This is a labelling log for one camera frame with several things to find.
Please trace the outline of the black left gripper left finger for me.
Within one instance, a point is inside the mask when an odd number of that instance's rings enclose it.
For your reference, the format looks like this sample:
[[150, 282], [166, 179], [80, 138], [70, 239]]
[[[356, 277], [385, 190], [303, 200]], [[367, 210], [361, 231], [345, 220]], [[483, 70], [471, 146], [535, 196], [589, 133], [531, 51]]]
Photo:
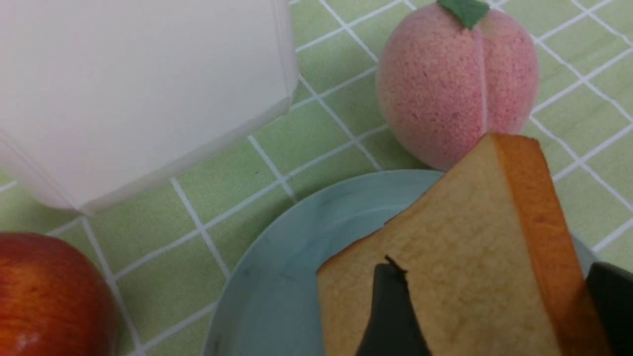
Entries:
[[429, 356], [414, 313], [407, 271], [388, 255], [374, 268], [370, 318], [358, 356]]

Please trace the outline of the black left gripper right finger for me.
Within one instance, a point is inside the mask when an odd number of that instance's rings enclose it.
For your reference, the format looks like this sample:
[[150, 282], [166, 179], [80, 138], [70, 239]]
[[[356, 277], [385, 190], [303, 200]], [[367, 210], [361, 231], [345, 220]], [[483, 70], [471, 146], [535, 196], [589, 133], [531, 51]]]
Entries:
[[633, 354], [633, 274], [608, 262], [594, 262], [586, 278], [595, 309], [615, 356]]

